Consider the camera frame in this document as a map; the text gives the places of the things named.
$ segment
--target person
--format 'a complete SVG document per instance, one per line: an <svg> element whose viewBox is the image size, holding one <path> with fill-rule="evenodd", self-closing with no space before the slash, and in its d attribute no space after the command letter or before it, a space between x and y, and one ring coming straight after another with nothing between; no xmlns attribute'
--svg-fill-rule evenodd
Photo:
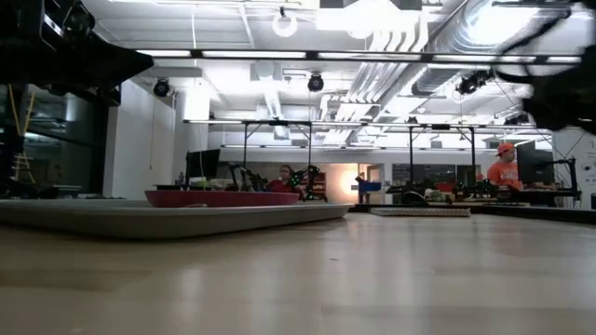
<svg viewBox="0 0 596 335"><path fill-rule="evenodd" d="M271 181L267 184L267 189L269 192L273 193L296 193L300 196L305 195L305 188L302 185L296 185L295 187L291 187L290 185L290 178L293 170L287 164L282 165L279 168L279 179L275 181Z"/></svg>
<svg viewBox="0 0 596 335"><path fill-rule="evenodd" d="M488 179L493 185L509 185L515 189L523 189L522 182L518 179L518 165L515 163L515 145L513 143L501 143L497 150L499 160L488 169ZM533 189L556 190L554 185L545 185L542 182L535 182L526 185Z"/></svg>

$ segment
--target man in orange shirt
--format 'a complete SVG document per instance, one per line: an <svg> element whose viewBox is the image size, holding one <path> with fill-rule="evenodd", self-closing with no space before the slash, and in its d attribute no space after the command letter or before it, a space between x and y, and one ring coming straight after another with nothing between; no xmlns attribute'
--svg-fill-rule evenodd
<svg viewBox="0 0 596 335"><path fill-rule="evenodd" d="M488 179L495 185L511 185L521 190L522 182L518 179L518 165L515 163L515 145L513 143L501 143L498 148L498 162L488 169ZM535 189L555 191L554 185L545 185L542 182L535 182L530 185Z"/></svg>

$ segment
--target red cap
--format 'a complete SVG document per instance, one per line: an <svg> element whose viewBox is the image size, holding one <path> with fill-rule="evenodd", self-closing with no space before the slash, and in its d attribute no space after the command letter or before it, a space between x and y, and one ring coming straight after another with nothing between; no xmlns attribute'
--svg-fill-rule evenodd
<svg viewBox="0 0 596 335"><path fill-rule="evenodd" d="M507 152L509 150L514 150L515 149L515 145L513 145L513 143L501 143L499 144L499 149L498 149L498 154L497 155L501 155L504 152Z"/></svg>

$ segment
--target computer monitor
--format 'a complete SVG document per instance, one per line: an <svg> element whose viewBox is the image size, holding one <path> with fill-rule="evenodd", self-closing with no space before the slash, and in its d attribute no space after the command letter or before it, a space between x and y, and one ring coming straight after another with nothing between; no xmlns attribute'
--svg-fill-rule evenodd
<svg viewBox="0 0 596 335"><path fill-rule="evenodd" d="M186 178L215 178L220 152L216 149L186 154Z"/></svg>
<svg viewBox="0 0 596 335"><path fill-rule="evenodd" d="M523 183L555 182L552 153L537 150L534 142L516 147L518 157L518 179Z"/></svg>

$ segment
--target wooden floor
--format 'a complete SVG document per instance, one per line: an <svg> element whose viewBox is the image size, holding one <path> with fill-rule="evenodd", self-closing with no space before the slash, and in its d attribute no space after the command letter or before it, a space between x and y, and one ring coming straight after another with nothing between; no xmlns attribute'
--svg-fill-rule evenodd
<svg viewBox="0 0 596 335"><path fill-rule="evenodd" d="M2 335L596 333L596 230L472 216L140 243L0 227Z"/></svg>

